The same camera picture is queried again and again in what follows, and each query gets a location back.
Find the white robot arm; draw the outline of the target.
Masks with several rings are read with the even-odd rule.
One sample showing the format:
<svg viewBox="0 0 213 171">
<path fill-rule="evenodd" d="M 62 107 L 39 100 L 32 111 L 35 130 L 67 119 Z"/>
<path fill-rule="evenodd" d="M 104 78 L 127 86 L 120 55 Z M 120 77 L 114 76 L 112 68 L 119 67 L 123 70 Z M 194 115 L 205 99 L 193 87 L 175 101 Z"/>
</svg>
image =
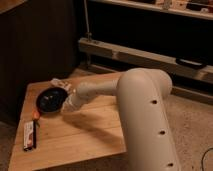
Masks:
<svg viewBox="0 0 213 171">
<path fill-rule="evenodd" d="M 78 84 L 62 109 L 73 112 L 99 95 L 115 96 L 131 171 L 181 171 L 163 103 L 171 91 L 166 72 L 135 68 L 110 81 Z"/>
</svg>

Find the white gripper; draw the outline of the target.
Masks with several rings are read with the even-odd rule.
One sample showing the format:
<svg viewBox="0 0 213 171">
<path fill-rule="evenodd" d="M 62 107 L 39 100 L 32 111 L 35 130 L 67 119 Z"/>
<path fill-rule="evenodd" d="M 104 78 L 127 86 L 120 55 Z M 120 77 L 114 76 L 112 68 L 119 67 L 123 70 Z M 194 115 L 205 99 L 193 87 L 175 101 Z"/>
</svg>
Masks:
<svg viewBox="0 0 213 171">
<path fill-rule="evenodd" d="M 81 108 L 82 106 L 82 99 L 79 97 L 76 90 L 65 99 L 62 105 L 62 112 L 74 112 Z"/>
</svg>

